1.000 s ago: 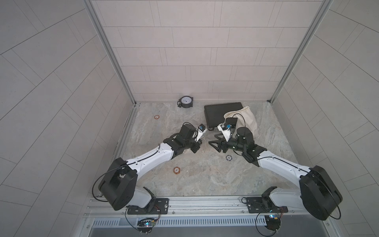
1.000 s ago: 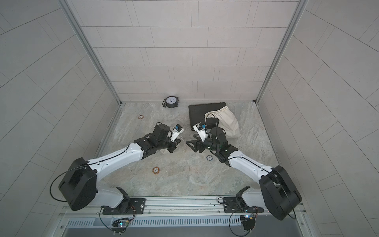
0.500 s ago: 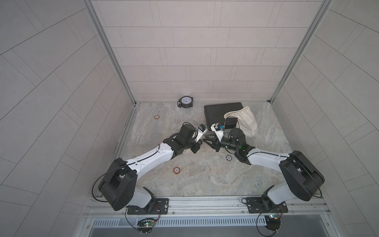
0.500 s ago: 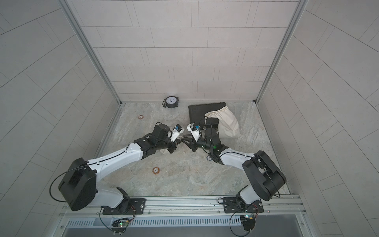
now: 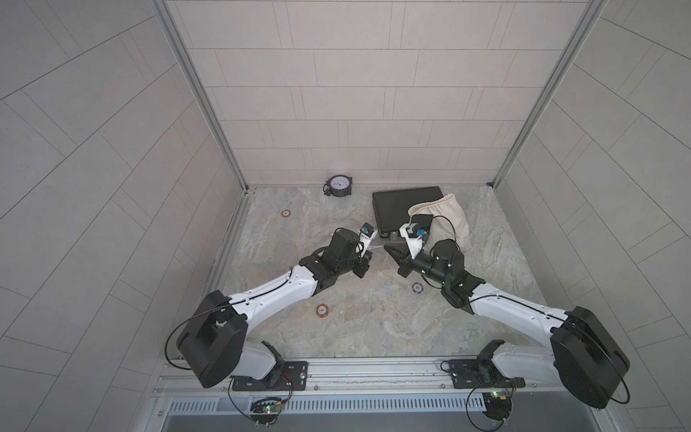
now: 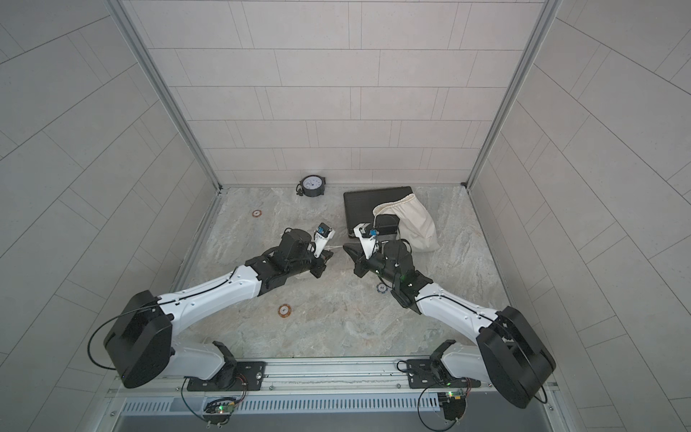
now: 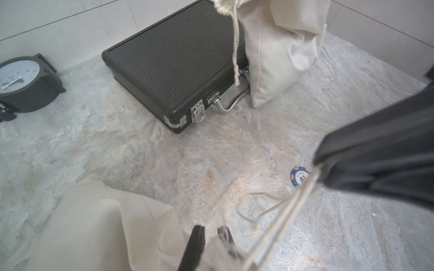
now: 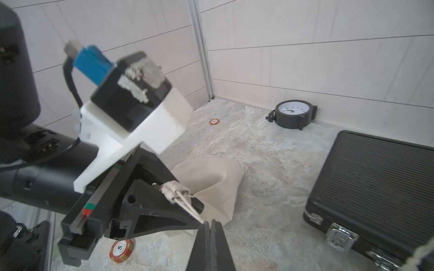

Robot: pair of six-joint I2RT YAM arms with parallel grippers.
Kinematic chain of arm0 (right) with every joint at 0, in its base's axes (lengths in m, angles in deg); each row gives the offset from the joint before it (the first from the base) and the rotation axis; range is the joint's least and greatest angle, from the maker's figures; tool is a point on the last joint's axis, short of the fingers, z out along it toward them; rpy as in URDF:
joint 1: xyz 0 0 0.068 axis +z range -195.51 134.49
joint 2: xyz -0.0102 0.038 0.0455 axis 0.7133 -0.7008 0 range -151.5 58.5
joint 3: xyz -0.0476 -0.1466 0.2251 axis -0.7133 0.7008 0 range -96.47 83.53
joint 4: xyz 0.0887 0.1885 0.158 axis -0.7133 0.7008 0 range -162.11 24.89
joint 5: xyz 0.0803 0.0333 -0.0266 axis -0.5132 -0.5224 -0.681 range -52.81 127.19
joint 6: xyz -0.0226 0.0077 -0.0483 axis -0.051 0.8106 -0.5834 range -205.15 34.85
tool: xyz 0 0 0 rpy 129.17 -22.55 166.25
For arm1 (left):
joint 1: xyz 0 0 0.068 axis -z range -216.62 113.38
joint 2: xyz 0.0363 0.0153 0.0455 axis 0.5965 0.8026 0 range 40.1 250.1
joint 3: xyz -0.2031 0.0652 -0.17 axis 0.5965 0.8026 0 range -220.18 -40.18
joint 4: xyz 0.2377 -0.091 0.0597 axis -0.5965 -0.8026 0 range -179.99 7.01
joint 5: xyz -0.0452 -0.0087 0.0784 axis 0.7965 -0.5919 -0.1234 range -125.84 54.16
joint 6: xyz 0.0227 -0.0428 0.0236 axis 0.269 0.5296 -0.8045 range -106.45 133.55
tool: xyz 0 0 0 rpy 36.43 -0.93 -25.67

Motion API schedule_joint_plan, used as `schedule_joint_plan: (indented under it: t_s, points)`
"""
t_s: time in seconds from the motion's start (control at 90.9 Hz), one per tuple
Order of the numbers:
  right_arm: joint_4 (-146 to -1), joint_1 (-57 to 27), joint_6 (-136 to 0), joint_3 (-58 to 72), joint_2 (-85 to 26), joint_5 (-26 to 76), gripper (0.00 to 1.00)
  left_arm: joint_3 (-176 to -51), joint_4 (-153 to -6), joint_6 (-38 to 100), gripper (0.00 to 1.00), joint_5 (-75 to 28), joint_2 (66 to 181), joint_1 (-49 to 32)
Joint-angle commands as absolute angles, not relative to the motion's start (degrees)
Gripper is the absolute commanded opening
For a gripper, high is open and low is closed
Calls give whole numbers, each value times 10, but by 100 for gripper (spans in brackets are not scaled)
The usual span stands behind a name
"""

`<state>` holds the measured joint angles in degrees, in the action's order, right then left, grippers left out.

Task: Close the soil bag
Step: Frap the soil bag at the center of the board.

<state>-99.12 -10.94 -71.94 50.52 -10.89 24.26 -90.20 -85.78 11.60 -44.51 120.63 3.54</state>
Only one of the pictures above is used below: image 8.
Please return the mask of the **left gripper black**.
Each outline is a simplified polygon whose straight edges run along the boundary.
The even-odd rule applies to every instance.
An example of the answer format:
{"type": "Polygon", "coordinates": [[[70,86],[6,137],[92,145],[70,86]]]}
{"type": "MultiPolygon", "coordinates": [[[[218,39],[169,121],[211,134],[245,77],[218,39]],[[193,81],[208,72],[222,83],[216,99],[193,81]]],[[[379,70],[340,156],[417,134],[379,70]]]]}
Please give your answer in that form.
{"type": "Polygon", "coordinates": [[[63,219],[58,247],[64,264],[81,265],[102,237],[122,241],[198,229],[205,205],[175,179],[155,154],[143,149],[114,164],[63,219]]]}

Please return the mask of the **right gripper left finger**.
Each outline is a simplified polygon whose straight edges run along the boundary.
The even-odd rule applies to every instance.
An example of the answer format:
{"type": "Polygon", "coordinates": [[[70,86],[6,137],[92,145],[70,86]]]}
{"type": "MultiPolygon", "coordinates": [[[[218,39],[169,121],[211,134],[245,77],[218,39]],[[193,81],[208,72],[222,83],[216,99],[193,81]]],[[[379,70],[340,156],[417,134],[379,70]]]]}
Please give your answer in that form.
{"type": "Polygon", "coordinates": [[[202,224],[195,238],[186,271],[210,271],[210,226],[208,222],[202,224]]]}

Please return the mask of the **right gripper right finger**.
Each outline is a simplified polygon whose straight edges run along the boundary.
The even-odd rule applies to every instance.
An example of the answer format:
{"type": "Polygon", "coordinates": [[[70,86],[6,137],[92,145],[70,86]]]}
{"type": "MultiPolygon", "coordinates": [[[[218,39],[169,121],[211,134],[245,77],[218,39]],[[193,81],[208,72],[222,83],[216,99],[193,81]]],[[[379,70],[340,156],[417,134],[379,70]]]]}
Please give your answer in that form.
{"type": "Polygon", "coordinates": [[[236,271],[223,226],[216,220],[210,229],[210,270],[236,271]]]}

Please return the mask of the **cream cloth soil bag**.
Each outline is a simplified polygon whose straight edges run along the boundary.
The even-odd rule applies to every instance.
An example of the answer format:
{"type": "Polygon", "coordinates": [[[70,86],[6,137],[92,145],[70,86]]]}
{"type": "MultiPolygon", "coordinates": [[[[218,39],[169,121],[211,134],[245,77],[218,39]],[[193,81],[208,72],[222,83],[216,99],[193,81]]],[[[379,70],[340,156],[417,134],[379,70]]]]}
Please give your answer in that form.
{"type": "Polygon", "coordinates": [[[177,180],[154,187],[195,222],[216,220],[225,226],[233,219],[238,187],[247,170],[236,159],[187,160],[172,170],[177,180]]]}

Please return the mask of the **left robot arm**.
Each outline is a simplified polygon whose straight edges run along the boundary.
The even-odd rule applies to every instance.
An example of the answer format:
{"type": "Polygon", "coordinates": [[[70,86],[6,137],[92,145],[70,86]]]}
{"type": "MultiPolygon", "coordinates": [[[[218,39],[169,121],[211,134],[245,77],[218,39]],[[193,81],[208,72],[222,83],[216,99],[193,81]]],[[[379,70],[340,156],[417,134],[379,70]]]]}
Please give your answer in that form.
{"type": "Polygon", "coordinates": [[[192,107],[143,52],[113,63],[67,44],[63,76],[80,108],[77,138],[35,124],[41,107],[18,15],[1,5],[1,197],[64,214],[62,261],[80,266],[102,237],[123,241],[199,222],[161,189],[158,158],[192,107]]]}

